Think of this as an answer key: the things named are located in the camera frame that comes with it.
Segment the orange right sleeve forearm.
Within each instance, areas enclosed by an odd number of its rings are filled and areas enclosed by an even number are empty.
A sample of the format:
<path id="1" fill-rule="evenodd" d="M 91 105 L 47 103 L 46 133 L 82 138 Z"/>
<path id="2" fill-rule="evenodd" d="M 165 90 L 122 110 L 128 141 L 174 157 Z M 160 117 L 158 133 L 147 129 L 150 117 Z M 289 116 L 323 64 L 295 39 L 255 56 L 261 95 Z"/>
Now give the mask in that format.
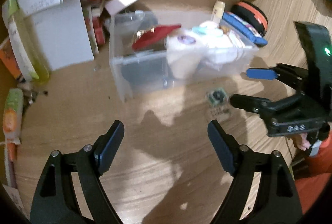
<path id="1" fill-rule="evenodd" d="M 318 153 L 314 157 L 305 158 L 308 175 L 295 180 L 303 214 L 307 213 L 331 179 L 331 131 Z"/>

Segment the right hand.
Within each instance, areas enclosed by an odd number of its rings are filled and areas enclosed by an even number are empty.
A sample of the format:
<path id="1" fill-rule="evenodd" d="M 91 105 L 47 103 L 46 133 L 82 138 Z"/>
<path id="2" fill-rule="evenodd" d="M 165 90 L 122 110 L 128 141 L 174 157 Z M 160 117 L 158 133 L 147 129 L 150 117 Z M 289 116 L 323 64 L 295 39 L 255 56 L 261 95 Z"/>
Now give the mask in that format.
<path id="1" fill-rule="evenodd" d="M 305 151 L 310 148 L 310 142 L 307 140 L 307 133 L 296 134 L 292 137 L 294 145 L 302 150 Z"/>

